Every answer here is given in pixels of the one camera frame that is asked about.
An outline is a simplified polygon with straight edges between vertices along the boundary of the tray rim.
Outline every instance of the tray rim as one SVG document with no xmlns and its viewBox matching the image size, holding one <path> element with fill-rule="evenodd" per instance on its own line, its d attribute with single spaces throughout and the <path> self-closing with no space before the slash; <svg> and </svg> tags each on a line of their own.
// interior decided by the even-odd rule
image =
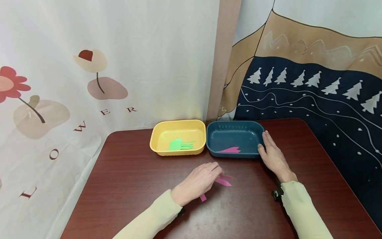
<svg viewBox="0 0 382 239">
<path fill-rule="evenodd" d="M 207 146 L 207 148 L 208 148 L 208 150 L 210 152 L 217 153 L 217 154 L 229 154 L 229 155 L 232 155 L 232 154 L 236 154 L 236 155 L 260 155 L 259 152 L 257 152 L 257 153 L 229 153 L 229 152 L 219 152 L 219 151 L 212 150 L 210 148 L 210 146 L 208 145 L 208 142 L 207 142 L 208 128 L 212 124 L 222 123 L 222 122 L 229 123 L 229 124 L 232 124 L 232 123 L 235 123 L 235 122 L 251 122 L 251 123 L 256 123 L 256 124 L 258 124 L 262 128 L 263 132 L 265 131 L 264 127 L 259 122 L 254 121 L 254 120 L 229 120 L 229 121 L 223 121 L 222 120 L 222 121 L 213 121 L 210 124 L 208 124 L 207 130 L 206 130 L 206 146 Z"/>
</svg>

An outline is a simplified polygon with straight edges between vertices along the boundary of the dark red tabletop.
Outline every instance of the dark red tabletop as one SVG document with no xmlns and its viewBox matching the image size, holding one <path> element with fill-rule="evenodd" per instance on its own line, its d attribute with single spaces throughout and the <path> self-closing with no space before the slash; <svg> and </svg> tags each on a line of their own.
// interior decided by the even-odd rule
<svg viewBox="0 0 382 239">
<path fill-rule="evenodd" d="M 260 121 L 307 188 L 334 238 L 382 238 L 309 127 L 299 119 Z M 195 167 L 218 162 L 232 187 L 214 184 L 185 206 L 185 214 L 155 238 L 297 238 L 282 205 L 271 191 L 274 175 L 261 159 L 214 158 L 205 149 L 195 156 L 161 157 L 151 151 L 152 130 L 112 133 L 64 230 L 62 239 L 112 238 L 164 191 Z"/>
</svg>

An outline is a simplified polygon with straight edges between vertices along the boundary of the pink paper strip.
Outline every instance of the pink paper strip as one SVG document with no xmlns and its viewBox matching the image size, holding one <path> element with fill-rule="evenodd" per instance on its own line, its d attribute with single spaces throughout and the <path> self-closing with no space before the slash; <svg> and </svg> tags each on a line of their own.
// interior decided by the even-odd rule
<svg viewBox="0 0 382 239">
<path fill-rule="evenodd" d="M 228 181 L 221 179 L 219 177 L 215 180 L 215 182 L 222 184 L 224 186 L 228 186 L 228 187 L 232 186 Z"/>
<path fill-rule="evenodd" d="M 202 202 L 206 201 L 207 200 L 206 195 L 202 194 L 200 196 L 200 200 L 202 200 Z"/>
<path fill-rule="evenodd" d="M 222 184 L 222 185 L 224 185 L 224 186 L 228 186 L 228 187 L 232 186 L 228 181 L 222 179 L 222 178 L 224 178 L 224 177 L 225 177 L 226 179 L 227 179 L 227 178 L 235 179 L 235 177 L 231 177 L 231 176 L 228 176 L 228 175 L 220 175 L 220 176 L 215 180 L 215 182 L 217 182 L 217 183 L 219 183 L 219 184 Z M 206 201 L 206 200 L 207 200 L 206 195 L 202 194 L 202 195 L 200 196 L 200 200 L 202 200 L 202 202 Z"/>
<path fill-rule="evenodd" d="M 218 151 L 218 152 L 222 152 L 222 153 L 238 153 L 240 152 L 241 150 L 238 150 L 239 147 L 231 147 L 231 148 L 227 148 L 225 150 L 222 150 L 222 151 Z"/>
<path fill-rule="evenodd" d="M 232 176 L 228 176 L 228 175 L 220 175 L 219 176 L 221 179 L 224 179 L 224 180 L 227 180 L 227 179 L 237 179 L 237 178 L 235 178 L 235 177 L 232 177 Z"/>
</svg>

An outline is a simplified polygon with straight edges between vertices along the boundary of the hand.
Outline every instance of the hand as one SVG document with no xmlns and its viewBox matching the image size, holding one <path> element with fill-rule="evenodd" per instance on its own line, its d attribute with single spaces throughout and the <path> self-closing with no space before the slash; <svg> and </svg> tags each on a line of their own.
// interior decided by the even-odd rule
<svg viewBox="0 0 382 239">
<path fill-rule="evenodd" d="M 290 170 L 284 154 L 277 147 L 267 130 L 262 133 L 262 137 L 267 152 L 265 152 L 265 149 L 261 144 L 258 144 L 257 147 L 264 164 L 276 174 L 281 183 L 290 181 L 297 182 L 296 174 Z"/>
<path fill-rule="evenodd" d="M 223 170 L 217 162 L 202 164 L 171 190 L 171 196 L 177 204 L 184 206 L 209 191 L 214 181 L 222 173 Z"/>
</svg>

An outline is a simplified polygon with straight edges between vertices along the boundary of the beige sleeve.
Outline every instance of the beige sleeve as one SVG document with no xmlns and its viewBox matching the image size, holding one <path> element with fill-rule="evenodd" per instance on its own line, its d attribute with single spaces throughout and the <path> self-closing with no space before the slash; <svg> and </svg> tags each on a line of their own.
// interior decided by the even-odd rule
<svg viewBox="0 0 382 239">
<path fill-rule="evenodd" d="M 300 239 L 333 239 L 303 184 L 282 183 L 282 201 Z"/>
<path fill-rule="evenodd" d="M 167 190 L 151 206 L 127 224 L 113 239 L 152 239 L 170 224 L 182 209 Z"/>
</svg>

